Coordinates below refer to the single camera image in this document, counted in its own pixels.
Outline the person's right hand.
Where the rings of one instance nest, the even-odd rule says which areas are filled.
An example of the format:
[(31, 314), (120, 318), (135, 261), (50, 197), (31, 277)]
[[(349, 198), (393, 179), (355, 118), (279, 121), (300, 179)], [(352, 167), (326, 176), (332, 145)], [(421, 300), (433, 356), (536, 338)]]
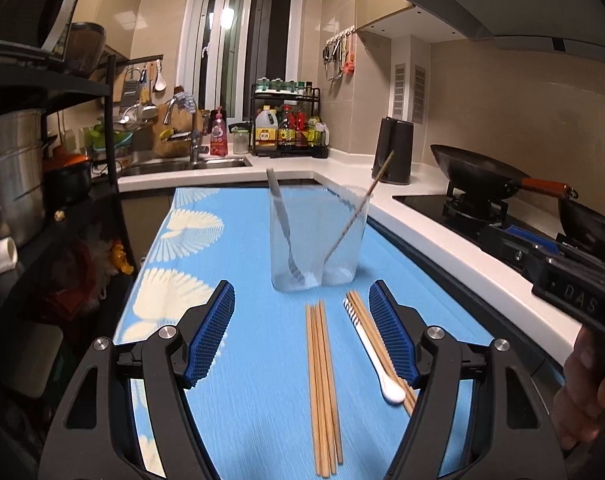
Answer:
[(560, 446), (571, 450), (578, 443), (591, 443), (598, 437), (605, 413), (605, 378), (595, 379), (595, 340), (583, 326), (574, 349), (564, 363), (565, 384), (553, 399), (551, 420)]

